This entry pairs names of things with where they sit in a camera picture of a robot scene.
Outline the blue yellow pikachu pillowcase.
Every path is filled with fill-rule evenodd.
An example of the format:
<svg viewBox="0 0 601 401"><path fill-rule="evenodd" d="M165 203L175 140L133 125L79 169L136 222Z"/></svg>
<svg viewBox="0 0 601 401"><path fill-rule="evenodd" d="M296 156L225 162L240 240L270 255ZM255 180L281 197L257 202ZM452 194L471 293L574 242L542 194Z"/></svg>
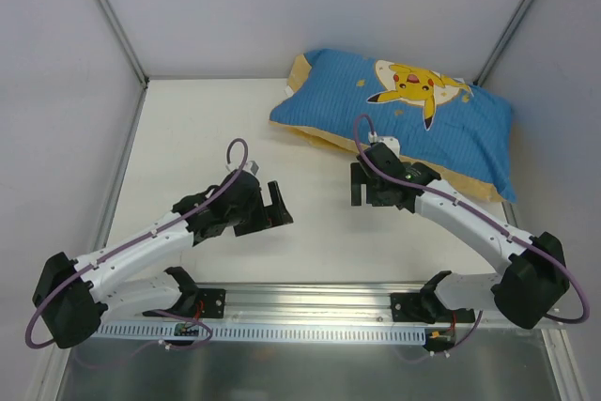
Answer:
<svg viewBox="0 0 601 401"><path fill-rule="evenodd" d="M463 194L516 201L504 98L432 69L333 49L297 56L287 83L291 95L271 110L271 124L349 151L375 130Z"/></svg>

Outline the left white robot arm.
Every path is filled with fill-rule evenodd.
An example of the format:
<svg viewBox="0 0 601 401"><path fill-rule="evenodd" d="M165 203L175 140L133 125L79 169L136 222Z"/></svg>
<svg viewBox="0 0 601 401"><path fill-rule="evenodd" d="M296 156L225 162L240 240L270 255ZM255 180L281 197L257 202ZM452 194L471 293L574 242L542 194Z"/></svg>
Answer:
<svg viewBox="0 0 601 401"><path fill-rule="evenodd" d="M110 319L166 312L190 316L201 295L182 267L134 280L136 273L230 228L238 237L292 224L280 188L268 184L265 204L260 182L252 173L232 172L219 185L183 197L147 230L131 239L90 254L49 257L32 302L35 319L47 327L50 343L60 348L80 345Z"/></svg>

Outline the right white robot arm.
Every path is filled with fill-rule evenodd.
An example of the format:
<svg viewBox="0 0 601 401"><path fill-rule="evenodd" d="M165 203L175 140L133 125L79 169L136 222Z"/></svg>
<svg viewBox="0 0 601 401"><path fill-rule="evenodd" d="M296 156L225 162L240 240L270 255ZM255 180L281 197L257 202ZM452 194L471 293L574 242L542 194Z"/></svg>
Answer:
<svg viewBox="0 0 601 401"><path fill-rule="evenodd" d="M403 163L383 143L367 148L350 165L351 203L395 207L418 214L467 244L493 269L485 274L443 270L401 304L416 321L434 323L453 311L497 311L530 330L570 287L563 272L561 242L545 232L536 237L489 213L457 193L422 163Z"/></svg>

